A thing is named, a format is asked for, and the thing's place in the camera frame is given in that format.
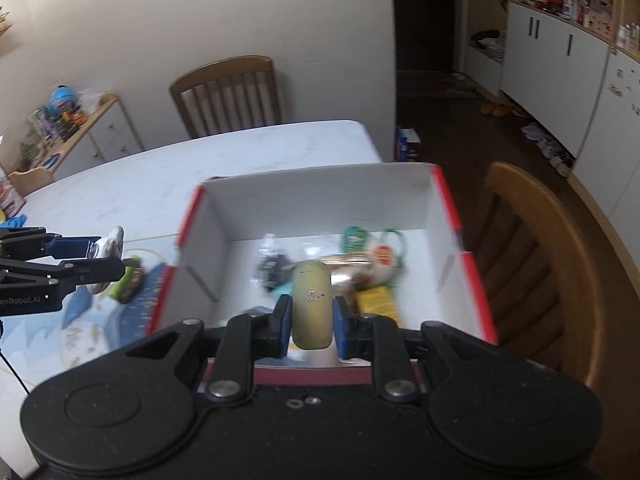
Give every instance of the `wooden chair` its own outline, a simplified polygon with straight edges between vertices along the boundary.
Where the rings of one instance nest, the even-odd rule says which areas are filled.
[[[56,181],[51,172],[41,166],[23,173],[14,171],[9,175],[9,180],[23,197]]]
[[[498,342],[591,386],[603,357],[600,281],[558,198],[504,162],[487,173],[478,221],[465,232]]]
[[[178,78],[169,92],[191,138],[282,124],[273,61],[230,57]]]

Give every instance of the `white wall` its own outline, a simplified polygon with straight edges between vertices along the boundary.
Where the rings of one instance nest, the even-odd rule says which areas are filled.
[[[56,82],[117,92],[147,149],[187,139],[168,93],[174,79],[263,54],[287,122],[357,120],[392,156],[392,0],[27,1]]]
[[[0,38],[0,163],[11,171],[20,140],[28,131],[27,115],[46,100],[54,81],[31,23],[26,0],[0,0],[13,23]]]

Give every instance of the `blue towel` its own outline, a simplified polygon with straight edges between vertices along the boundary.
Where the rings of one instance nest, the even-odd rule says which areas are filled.
[[[0,227],[22,227],[27,221],[27,215],[14,216],[0,224]]]

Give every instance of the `cable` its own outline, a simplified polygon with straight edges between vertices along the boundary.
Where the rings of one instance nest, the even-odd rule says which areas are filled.
[[[2,320],[0,319],[0,338],[2,337],[3,333],[4,333],[4,325],[2,325]],[[20,383],[20,386],[22,386],[24,388],[24,391],[27,392],[27,395],[29,395],[29,391],[28,391],[27,387],[24,385],[24,383],[22,382],[22,379],[20,378],[20,375],[18,375],[18,372],[16,372],[14,370],[14,367],[11,366],[11,363],[8,361],[8,359],[6,357],[4,357],[4,354],[2,353],[2,350],[0,350],[0,358],[2,358],[2,361],[4,361],[5,364],[9,367],[9,370],[11,370],[11,373],[13,375],[15,375],[16,379],[18,379],[18,382]]]
[[[22,382],[20,375],[18,375],[18,373],[14,370],[14,367],[11,366],[11,363],[7,360],[7,358],[4,357],[4,354],[2,353],[1,350],[0,350],[0,357],[2,358],[2,361],[4,361],[5,364],[9,367],[9,370],[11,370],[11,372],[15,375],[15,378],[18,379],[20,386],[22,386],[24,388],[24,391],[27,392],[27,395],[29,395],[29,391],[27,387],[24,385],[24,383]]]

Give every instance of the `sneaker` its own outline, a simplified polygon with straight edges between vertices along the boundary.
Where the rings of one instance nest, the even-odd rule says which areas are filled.
[[[562,155],[556,155],[551,157],[551,159],[549,160],[549,164],[551,164],[554,168],[557,168],[560,164],[562,164],[563,155],[564,153]]]
[[[535,142],[542,140],[546,135],[545,131],[537,123],[529,123],[527,126],[521,127],[520,131],[527,139]]]
[[[553,158],[554,156],[560,155],[560,153],[562,153],[562,146],[552,140],[551,142],[548,142],[546,146],[540,151],[545,158]]]
[[[567,178],[571,174],[571,170],[574,168],[574,159],[573,157],[567,158],[567,160],[563,161],[562,164],[559,164],[556,168],[558,175],[564,176]]]

